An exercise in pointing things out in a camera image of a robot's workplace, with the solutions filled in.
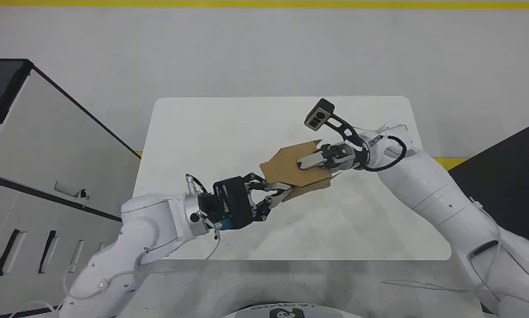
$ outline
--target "white table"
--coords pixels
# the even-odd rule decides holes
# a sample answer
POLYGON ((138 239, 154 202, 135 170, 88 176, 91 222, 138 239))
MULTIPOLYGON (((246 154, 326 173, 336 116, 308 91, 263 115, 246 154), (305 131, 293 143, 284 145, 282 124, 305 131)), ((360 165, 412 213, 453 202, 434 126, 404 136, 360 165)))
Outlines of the white table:
MULTIPOLYGON (((376 129, 406 124, 422 147, 405 97, 327 97, 351 125, 376 129)), ((150 121, 134 196, 186 190, 191 173, 205 186, 260 173, 279 148, 309 140, 341 141, 303 121, 319 97, 173 98, 158 100, 150 121)), ((216 241, 205 235, 169 259, 203 259, 216 241)), ((222 233, 211 259, 365 260, 450 257, 450 246, 420 216, 400 203, 374 173, 349 170, 328 189, 276 207, 266 222, 222 233)))

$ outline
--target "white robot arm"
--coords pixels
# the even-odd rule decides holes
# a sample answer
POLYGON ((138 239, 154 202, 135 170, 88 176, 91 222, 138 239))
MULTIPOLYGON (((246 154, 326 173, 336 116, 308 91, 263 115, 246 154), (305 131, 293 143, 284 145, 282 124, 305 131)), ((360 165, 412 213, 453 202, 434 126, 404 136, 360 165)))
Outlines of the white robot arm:
POLYGON ((315 131, 323 124, 338 131, 352 146, 344 142, 320 149, 300 159, 301 168, 327 165, 331 170, 377 172, 398 200, 446 238, 468 277, 469 290, 474 290, 491 312, 500 317, 529 317, 527 239, 496 225, 429 154, 413 147, 405 126, 388 124, 358 135, 334 115, 334 106, 325 99, 305 120, 305 125, 315 131))
POLYGON ((253 221, 265 221, 270 210, 288 194, 290 186, 267 183, 250 173, 213 184, 208 193, 187 175, 188 192, 136 197, 122 206, 123 227, 117 241, 96 253, 75 280, 64 299, 60 318, 117 316, 141 286, 147 273, 139 269, 173 253, 182 244, 209 230, 237 230, 253 221), (198 192, 195 184, 202 188, 198 192), (254 190, 273 192, 254 203, 254 190))

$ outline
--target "yellow floor line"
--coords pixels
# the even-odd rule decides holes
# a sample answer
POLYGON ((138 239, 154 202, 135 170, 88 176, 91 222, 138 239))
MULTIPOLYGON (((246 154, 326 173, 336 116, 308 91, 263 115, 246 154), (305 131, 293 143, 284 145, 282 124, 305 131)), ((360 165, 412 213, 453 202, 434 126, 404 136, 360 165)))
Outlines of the yellow floor line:
MULTIPOLYGON (((143 152, 138 151, 137 152, 139 156, 143 155, 143 152)), ((450 170, 451 168, 454 168, 456 165, 462 164, 467 159, 466 158, 434 158, 437 162, 439 162, 440 165, 443 166, 446 170, 450 170)))
POLYGON ((529 10, 529 1, 421 0, 0 0, 0 7, 349 8, 529 10))

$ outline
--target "cardboard piece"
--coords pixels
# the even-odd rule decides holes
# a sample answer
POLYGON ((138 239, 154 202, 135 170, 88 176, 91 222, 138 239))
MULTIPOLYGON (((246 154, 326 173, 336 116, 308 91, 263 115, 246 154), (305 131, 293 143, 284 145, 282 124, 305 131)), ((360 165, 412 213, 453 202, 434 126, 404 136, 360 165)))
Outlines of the cardboard piece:
POLYGON ((322 168, 301 170, 298 160, 317 150, 321 140, 283 147, 268 162, 260 164, 261 171, 268 183, 287 183, 294 189, 283 199, 283 202, 299 197, 305 193, 331 186, 332 174, 322 168))

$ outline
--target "cabinet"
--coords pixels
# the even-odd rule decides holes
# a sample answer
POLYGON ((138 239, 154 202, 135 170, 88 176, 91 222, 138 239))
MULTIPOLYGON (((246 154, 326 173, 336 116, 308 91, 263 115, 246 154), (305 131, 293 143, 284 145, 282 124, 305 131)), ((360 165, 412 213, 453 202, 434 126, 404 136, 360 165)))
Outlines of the cabinet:
POLYGON ((0 315, 59 304, 121 228, 140 157, 32 62, 0 59, 0 315))

